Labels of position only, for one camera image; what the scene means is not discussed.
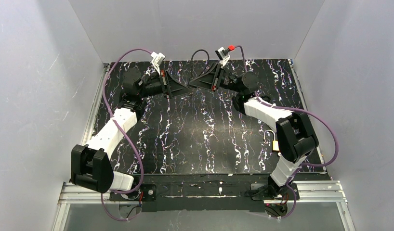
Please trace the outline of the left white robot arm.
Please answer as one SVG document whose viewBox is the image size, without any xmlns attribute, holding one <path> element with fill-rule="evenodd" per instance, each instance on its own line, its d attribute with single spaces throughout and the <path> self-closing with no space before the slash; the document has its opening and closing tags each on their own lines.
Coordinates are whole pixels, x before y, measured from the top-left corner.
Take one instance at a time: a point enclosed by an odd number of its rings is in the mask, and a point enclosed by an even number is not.
<svg viewBox="0 0 394 231">
<path fill-rule="evenodd" d="M 112 169 L 110 159 L 114 150 L 143 117 L 144 98 L 163 95 L 172 99 L 191 93 L 190 87 L 174 79 L 166 70 L 154 72 L 146 79 L 142 79 L 136 68 L 126 71 L 119 104 L 110 120 L 88 142 L 75 145 L 71 151 L 71 182 L 99 193 L 137 190 L 139 186 L 134 186 L 134 176 Z"/>
</svg>

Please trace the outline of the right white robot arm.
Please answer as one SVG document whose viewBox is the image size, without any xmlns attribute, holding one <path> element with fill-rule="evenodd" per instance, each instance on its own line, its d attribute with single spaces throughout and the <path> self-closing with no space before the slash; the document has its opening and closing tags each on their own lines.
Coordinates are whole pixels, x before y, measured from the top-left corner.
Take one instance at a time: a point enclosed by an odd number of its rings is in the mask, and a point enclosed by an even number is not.
<svg viewBox="0 0 394 231">
<path fill-rule="evenodd" d="M 269 186 L 279 189 L 290 183 L 294 172 L 319 145 L 312 123 L 304 110 L 279 108 L 255 95 L 259 84 L 254 72 L 237 76 L 222 65 L 215 64 L 206 73 L 190 80 L 189 86 L 211 91 L 219 88 L 235 91 L 237 94 L 232 97 L 234 108 L 264 122 L 276 133 L 281 157 L 269 177 Z"/>
</svg>

